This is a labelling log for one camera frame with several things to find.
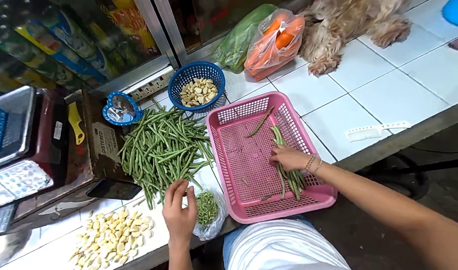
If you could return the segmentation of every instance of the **yellow comb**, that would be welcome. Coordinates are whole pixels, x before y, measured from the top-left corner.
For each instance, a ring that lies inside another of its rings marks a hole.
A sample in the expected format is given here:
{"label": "yellow comb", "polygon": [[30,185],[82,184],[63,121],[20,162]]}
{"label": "yellow comb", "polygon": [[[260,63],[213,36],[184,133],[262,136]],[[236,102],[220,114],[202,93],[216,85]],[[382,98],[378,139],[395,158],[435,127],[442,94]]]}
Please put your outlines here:
{"label": "yellow comb", "polygon": [[81,116],[77,110],[76,102],[69,104],[68,106],[68,120],[71,126],[73,126],[74,135],[76,136],[76,144],[79,145],[84,141],[84,132],[82,132],[79,127],[79,122],[81,122]]}

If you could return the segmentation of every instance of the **white tiled counter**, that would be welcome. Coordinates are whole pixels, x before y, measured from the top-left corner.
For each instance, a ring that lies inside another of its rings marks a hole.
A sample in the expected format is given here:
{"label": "white tiled counter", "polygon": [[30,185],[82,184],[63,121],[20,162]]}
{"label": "white tiled counter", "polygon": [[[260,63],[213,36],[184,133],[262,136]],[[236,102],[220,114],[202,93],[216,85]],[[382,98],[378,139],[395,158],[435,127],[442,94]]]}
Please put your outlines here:
{"label": "white tiled counter", "polygon": [[[347,141],[344,132],[403,120],[415,125],[458,103],[458,51],[447,46],[458,37],[458,27],[442,18],[440,10],[445,3],[413,1],[406,14],[414,25],[405,42],[380,49],[365,36],[352,40],[344,48],[339,68],[319,78],[308,75],[307,63],[301,58],[255,83],[246,81],[243,73],[224,70],[227,100],[235,102],[269,91],[286,94],[322,159],[337,164],[346,161],[381,140],[396,137],[401,130],[384,131],[382,138],[353,143]],[[154,96],[154,100],[160,106],[172,106],[167,92]],[[150,100],[140,102],[142,109],[151,106],[155,107]],[[216,167],[201,169],[195,178],[220,188]],[[44,270],[65,265],[88,212],[109,213],[122,206],[132,211],[132,205],[143,196],[140,193],[131,201],[102,199],[62,221],[32,230],[24,248],[1,268],[18,270],[34,265]],[[145,203],[138,206],[156,225],[154,236],[147,239],[136,258],[167,244],[169,234],[161,209],[162,205],[152,211]],[[134,269],[135,264],[126,265]]]}

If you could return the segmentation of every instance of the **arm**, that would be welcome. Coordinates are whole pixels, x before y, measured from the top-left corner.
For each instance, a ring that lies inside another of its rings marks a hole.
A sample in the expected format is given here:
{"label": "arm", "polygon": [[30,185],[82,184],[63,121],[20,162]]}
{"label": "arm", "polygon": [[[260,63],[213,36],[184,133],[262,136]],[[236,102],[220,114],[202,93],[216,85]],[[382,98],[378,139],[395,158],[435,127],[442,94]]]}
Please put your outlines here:
{"label": "arm", "polygon": [[193,268],[189,243],[196,225],[197,205],[194,187],[189,187],[188,207],[182,208],[183,196],[188,185],[188,181],[179,179],[166,191],[162,216],[169,231],[169,270],[192,270]]}
{"label": "arm", "polygon": [[[310,156],[279,145],[271,160],[285,170],[304,169]],[[398,231],[436,269],[458,270],[458,223],[365,177],[316,159],[310,173],[322,178],[380,223]]]}

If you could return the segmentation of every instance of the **green plastic bag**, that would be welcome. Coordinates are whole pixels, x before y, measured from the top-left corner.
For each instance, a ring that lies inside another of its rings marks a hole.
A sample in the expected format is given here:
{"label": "green plastic bag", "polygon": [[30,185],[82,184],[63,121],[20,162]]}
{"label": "green plastic bag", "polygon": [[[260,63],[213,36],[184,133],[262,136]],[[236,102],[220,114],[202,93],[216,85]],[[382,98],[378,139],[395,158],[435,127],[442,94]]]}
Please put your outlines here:
{"label": "green plastic bag", "polygon": [[212,57],[220,64],[227,65],[234,73],[244,70],[247,49],[257,32],[259,23],[269,16],[277,7],[262,4],[247,14],[222,41]]}

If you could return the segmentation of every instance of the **dog paw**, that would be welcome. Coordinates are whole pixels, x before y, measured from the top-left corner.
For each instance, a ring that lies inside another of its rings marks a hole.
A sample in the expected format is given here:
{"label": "dog paw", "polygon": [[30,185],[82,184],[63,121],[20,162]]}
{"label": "dog paw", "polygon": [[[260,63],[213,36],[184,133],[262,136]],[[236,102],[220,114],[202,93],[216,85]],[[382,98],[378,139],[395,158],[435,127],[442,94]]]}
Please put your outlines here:
{"label": "dog paw", "polygon": [[340,55],[334,58],[319,59],[316,62],[309,64],[308,66],[309,74],[313,74],[314,76],[319,77],[321,75],[330,73],[337,68],[340,60],[341,60]]}
{"label": "dog paw", "polygon": [[387,32],[383,33],[382,35],[377,35],[372,37],[372,42],[374,45],[387,48],[388,46],[392,45],[394,42],[402,42],[406,40],[406,38],[410,34],[410,24],[409,23],[399,23],[393,25]]}

